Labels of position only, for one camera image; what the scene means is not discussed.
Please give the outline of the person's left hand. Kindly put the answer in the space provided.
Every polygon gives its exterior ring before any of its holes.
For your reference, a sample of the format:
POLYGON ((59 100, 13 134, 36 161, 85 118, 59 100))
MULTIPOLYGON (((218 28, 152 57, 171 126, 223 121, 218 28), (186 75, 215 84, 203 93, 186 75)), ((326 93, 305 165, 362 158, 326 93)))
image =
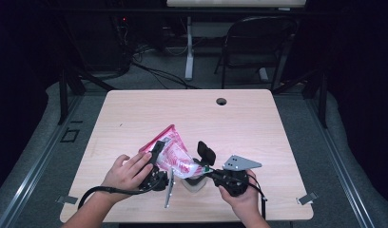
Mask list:
POLYGON ((149 163, 150 153, 138 153, 132 158, 119 156, 108 170, 102 186, 114 187, 126 191, 135 191, 150 173, 153 165, 149 163))

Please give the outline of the dark equipment with red light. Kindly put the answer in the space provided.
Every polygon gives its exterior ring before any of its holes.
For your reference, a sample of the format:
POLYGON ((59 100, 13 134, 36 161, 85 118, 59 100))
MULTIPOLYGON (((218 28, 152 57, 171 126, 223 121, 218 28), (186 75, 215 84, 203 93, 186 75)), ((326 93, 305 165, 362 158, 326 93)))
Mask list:
POLYGON ((134 51, 128 37, 128 24, 126 22, 126 18, 123 16, 113 16, 112 23, 115 27, 116 36, 121 49, 121 69, 128 72, 132 63, 134 51))

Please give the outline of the person's right hand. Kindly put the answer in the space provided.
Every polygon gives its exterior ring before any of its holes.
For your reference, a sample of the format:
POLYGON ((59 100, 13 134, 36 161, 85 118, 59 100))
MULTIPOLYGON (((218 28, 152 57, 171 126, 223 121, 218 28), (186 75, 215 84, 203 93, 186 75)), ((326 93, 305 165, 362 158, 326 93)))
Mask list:
POLYGON ((237 197, 232 197, 222 186, 219 186, 219 191, 222 199, 231 206, 234 214, 242 222, 254 222, 256 219, 262 218, 258 204, 259 193, 254 188, 248 187, 242 195, 237 197))

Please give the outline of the aluminium floor rail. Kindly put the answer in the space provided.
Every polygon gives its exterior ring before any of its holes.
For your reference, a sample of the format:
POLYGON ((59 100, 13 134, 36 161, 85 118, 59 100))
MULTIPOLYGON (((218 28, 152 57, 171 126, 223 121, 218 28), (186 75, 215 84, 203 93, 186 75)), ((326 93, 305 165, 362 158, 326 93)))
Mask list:
POLYGON ((66 134, 70 118, 73 116, 82 100, 83 96, 76 96, 70 101, 68 115, 64 118, 61 125, 56 125, 53 133, 50 135, 48 144, 44 147, 44 150, 40 153, 36 162, 30 168, 20 186, 16 188, 16 192, 14 193, 8 207, 0 217, 0 228, 12 228, 19 218, 22 210, 29 200, 29 197, 48 166, 53 155, 53 151, 57 147, 57 143, 60 141, 61 137, 66 134))
POLYGON ((334 167, 336 175, 339 179, 340 185, 345 193, 345 196, 355 214, 355 217, 359 223, 360 228, 377 228, 372 220, 372 217, 367 211, 367 208, 362 201, 359 194, 359 190, 352 181, 352 178, 343 162, 340 152, 333 140, 328 128, 325 128, 320 122, 318 116, 318 108, 313 100, 306 99, 305 103, 309 112, 311 113, 312 119, 317 125, 317 129, 322 135, 325 144, 328 148, 328 157, 334 167))

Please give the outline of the pink and white printed bag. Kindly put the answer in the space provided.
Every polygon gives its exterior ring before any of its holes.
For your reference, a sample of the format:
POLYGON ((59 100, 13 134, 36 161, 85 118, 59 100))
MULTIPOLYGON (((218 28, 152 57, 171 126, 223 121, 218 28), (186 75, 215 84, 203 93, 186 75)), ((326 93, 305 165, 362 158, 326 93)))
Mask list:
POLYGON ((156 161, 157 166, 163 170, 173 169, 175 175, 181 179, 195 178, 210 173, 209 168, 205 168, 195 163, 188 155, 180 134, 171 124, 152 141, 139 149, 140 153, 147 153, 154 148, 156 142, 164 142, 164 148, 160 152, 156 161))

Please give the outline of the glass jar with black lid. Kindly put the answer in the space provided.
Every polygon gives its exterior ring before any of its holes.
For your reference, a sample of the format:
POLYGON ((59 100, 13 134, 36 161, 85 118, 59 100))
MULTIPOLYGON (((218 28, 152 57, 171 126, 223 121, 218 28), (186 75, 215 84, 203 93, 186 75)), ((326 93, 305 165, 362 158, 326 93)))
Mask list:
POLYGON ((182 180, 184 187, 191 193, 197 193, 205 186, 207 178, 212 172, 210 167, 214 165, 216 160, 215 152, 202 141, 198 142, 197 152, 200 158, 194 158, 193 161, 199 165, 200 173, 182 180))

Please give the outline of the white background desk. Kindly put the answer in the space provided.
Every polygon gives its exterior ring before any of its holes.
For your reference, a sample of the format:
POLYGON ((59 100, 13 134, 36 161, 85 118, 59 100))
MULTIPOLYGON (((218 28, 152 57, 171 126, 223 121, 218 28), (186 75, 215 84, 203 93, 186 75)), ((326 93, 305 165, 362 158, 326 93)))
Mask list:
MULTIPOLYGON (((283 10, 303 9, 307 0, 166 0, 173 10, 283 10)), ((193 79, 194 50, 193 38, 222 37, 227 33, 230 22, 210 22, 197 16, 185 16, 187 58, 184 78, 193 79)))

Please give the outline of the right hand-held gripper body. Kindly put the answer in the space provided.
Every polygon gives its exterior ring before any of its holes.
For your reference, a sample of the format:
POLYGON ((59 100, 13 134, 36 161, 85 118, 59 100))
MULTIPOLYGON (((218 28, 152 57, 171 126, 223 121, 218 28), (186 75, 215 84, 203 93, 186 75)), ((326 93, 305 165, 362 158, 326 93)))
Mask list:
POLYGON ((214 171, 214 183, 216 186, 221 185, 231 197, 237 197, 242 195, 249 185, 247 170, 260 167, 262 167, 260 162, 232 155, 223 164, 222 169, 214 171))

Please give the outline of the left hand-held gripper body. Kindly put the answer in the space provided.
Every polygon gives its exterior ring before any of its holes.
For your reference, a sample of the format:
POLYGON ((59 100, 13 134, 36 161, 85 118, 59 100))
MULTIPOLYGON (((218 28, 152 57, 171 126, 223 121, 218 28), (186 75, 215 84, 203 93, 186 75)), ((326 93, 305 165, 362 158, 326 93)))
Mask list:
POLYGON ((172 168, 168 171, 160 171, 158 167, 154 167, 141 184, 141 190, 145 192, 165 190, 165 208, 168 208, 174 184, 174 170, 172 168))

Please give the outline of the black metal stand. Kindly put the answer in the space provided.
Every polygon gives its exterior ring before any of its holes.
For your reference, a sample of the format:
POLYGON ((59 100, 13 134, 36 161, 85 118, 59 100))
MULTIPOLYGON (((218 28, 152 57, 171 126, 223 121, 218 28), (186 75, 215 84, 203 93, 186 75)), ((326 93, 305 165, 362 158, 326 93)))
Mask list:
POLYGON ((114 90, 115 87, 108 85, 102 80, 94 77, 92 74, 77 66, 67 66, 59 76, 60 92, 60 119, 58 124, 61 125, 68 117, 68 89, 75 95, 82 96, 86 93, 86 88, 82 80, 88 80, 106 91, 114 90))
POLYGON ((300 76, 297 79, 290 80, 283 85, 278 86, 272 90, 274 95, 283 93, 289 88, 301 83, 306 82, 306 86, 301 92, 304 99, 312 99, 316 93, 319 93, 319 102, 318 102, 318 120, 320 124, 326 128, 326 105, 327 105, 327 82, 328 77, 324 70, 313 69, 300 76))

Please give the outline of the black folding chair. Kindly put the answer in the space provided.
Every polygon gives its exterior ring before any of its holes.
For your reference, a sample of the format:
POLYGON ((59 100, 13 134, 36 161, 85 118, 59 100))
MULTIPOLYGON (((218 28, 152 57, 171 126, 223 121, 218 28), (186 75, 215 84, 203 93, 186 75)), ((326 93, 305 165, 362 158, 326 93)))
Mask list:
POLYGON ((221 88, 225 88, 226 70, 274 68, 270 89, 275 87, 286 43, 297 31, 298 23, 288 16, 253 16, 235 22, 225 35, 222 52, 214 73, 223 68, 221 88))

